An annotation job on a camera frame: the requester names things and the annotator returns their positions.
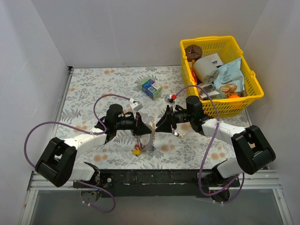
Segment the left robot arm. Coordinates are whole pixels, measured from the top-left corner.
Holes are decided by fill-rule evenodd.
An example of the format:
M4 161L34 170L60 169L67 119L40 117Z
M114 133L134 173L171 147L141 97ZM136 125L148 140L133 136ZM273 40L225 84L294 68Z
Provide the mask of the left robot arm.
M70 178L83 180L88 187L96 187L100 176L87 163L77 164L76 156L111 141L119 130L129 130L136 138L135 150L138 154L147 151L154 140L150 125L142 121L139 110L142 104L134 101L131 111L123 112L119 104L110 105L106 115L87 134L65 140L51 139L38 160L35 171L56 187L63 186Z

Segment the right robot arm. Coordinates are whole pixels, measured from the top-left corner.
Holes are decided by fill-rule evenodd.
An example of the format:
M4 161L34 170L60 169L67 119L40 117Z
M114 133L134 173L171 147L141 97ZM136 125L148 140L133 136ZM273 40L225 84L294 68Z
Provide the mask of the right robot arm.
M167 106L156 124L156 132L174 133L177 125L190 123L192 129L232 145L235 156L215 165L201 178L202 184L223 186L240 173L252 175L276 159L276 154L259 127L238 127L218 121L204 113L197 96L186 98L186 108Z

